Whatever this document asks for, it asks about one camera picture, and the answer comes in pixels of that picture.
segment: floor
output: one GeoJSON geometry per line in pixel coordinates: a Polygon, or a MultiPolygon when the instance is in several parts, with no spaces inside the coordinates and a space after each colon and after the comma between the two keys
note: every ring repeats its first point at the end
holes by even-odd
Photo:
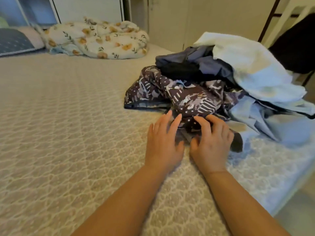
{"type": "MultiPolygon", "coordinates": [[[[315,103],[315,75],[306,86],[305,99],[315,103]]],[[[314,236],[315,232],[315,173],[297,191],[275,217],[292,236],[314,236]]]]}

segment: bed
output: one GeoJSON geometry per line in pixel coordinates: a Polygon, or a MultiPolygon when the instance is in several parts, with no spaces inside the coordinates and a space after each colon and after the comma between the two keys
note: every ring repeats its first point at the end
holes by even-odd
{"type": "MultiPolygon", "coordinates": [[[[0,235],[69,236],[144,163],[160,112],[123,108],[141,59],[48,53],[0,59],[0,235]]],[[[271,214],[313,171],[315,135],[286,148],[265,137],[231,153],[228,170],[271,214]]],[[[142,235],[228,235],[188,156],[165,180],[142,235]]]]}

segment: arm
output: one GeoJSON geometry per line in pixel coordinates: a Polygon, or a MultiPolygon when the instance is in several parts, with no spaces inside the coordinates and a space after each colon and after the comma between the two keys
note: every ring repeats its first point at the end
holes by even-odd
{"type": "Polygon", "coordinates": [[[233,236],[289,236],[277,221],[226,170],[234,134],[213,115],[195,120],[202,138],[191,141],[191,156],[204,175],[233,236]]]}
{"type": "Polygon", "coordinates": [[[175,146],[181,115],[167,124],[172,112],[162,115],[148,130],[145,165],[110,196],[72,236],[133,236],[141,230],[145,215],[166,175],[182,160],[184,143],[175,146]]]}

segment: cabinet door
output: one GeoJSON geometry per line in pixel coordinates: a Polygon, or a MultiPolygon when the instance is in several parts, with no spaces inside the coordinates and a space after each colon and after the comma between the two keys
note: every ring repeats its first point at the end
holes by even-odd
{"type": "Polygon", "coordinates": [[[83,22],[84,16],[108,22],[121,22],[123,7],[121,0],[53,0],[61,23],[83,22]]]}
{"type": "Polygon", "coordinates": [[[258,40],[275,0],[190,0],[185,47],[205,31],[258,40]]]}
{"type": "Polygon", "coordinates": [[[150,42],[167,50],[183,50],[189,0],[149,0],[150,42]]]}

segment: patterned brown garment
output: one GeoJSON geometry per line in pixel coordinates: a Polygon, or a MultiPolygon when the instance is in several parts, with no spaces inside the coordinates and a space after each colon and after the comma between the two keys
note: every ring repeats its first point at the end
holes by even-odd
{"type": "Polygon", "coordinates": [[[226,91],[221,80],[201,82],[199,84],[185,80],[171,80],[161,74],[156,66],[144,67],[139,79],[126,91],[125,108],[168,109],[173,107],[176,115],[182,114],[180,128],[194,127],[193,116],[205,117],[216,114],[229,119],[231,109],[245,92],[232,89],[226,91]]]}

